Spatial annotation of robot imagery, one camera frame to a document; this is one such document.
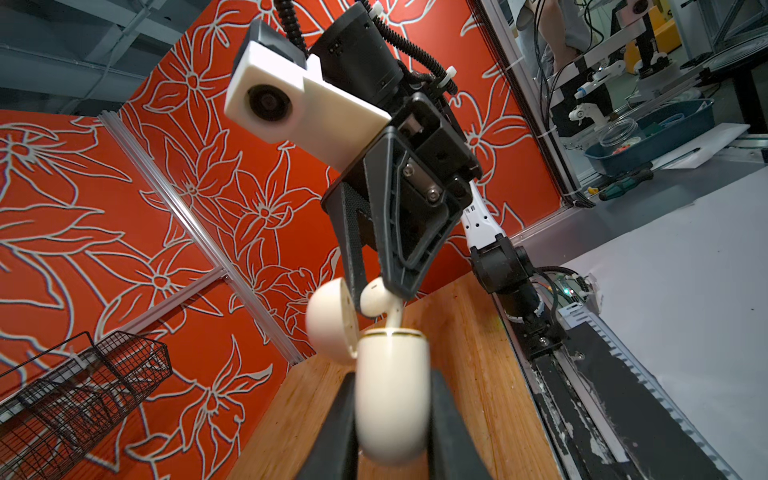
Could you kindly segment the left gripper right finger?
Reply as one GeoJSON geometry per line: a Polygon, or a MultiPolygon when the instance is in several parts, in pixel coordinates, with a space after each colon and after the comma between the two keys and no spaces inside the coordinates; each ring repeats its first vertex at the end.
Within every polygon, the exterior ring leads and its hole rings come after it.
{"type": "Polygon", "coordinates": [[[429,478],[491,479],[458,411],[453,394],[442,373],[433,369],[430,376],[430,424],[427,458],[429,478]]]}

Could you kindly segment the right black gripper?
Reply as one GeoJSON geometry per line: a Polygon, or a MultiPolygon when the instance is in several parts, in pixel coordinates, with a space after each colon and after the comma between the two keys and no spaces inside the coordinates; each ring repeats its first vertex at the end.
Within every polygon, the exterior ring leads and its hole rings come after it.
{"type": "Polygon", "coordinates": [[[469,183],[482,175],[444,101],[401,93],[389,107],[393,118],[367,152],[368,198],[339,177],[321,202],[358,313],[368,284],[364,247],[377,250],[386,287],[412,299],[471,202],[469,183]]]}

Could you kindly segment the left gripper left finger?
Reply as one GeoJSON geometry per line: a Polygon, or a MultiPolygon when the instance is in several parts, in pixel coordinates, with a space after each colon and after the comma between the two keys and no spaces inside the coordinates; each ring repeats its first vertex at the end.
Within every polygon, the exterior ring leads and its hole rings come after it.
{"type": "Polygon", "coordinates": [[[355,373],[343,378],[316,440],[295,479],[355,480],[359,448],[355,427],[355,373]]]}

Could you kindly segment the white wireless earbud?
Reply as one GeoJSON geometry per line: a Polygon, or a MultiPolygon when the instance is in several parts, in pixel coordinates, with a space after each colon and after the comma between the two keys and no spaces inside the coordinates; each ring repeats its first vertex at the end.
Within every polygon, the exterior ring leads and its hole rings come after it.
{"type": "Polygon", "coordinates": [[[378,277],[366,285],[360,295],[360,312],[368,318],[385,317],[386,328],[402,326],[405,302],[387,289],[378,277]]]}

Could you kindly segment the white earbud charging case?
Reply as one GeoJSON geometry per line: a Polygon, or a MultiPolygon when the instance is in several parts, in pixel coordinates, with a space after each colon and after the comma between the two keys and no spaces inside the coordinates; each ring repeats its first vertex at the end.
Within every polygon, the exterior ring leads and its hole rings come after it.
{"type": "Polygon", "coordinates": [[[410,462],[426,448],[430,420],[430,350],[419,330],[386,328],[385,317],[358,313],[344,279],[321,285],[306,309],[310,344],[355,367],[355,427],[365,456],[410,462]]]}

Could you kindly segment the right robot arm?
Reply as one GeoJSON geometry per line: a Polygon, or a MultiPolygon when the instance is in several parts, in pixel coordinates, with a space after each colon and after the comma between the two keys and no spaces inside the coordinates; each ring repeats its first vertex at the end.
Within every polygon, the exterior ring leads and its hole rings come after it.
{"type": "Polygon", "coordinates": [[[381,132],[353,149],[350,164],[326,191],[322,207],[339,243],[345,276],[318,289],[306,313],[320,354],[352,358],[365,292],[383,291],[385,315],[400,325],[405,303],[456,226],[462,226],[473,272],[518,320],[516,337],[534,359],[558,349],[566,331],[556,302],[543,301],[532,280],[539,269],[487,211],[476,183],[482,175],[445,101],[450,73],[431,55],[391,30],[366,1],[347,9],[307,46],[293,4],[277,3],[289,41],[316,55],[323,78],[391,116],[381,132]]]}

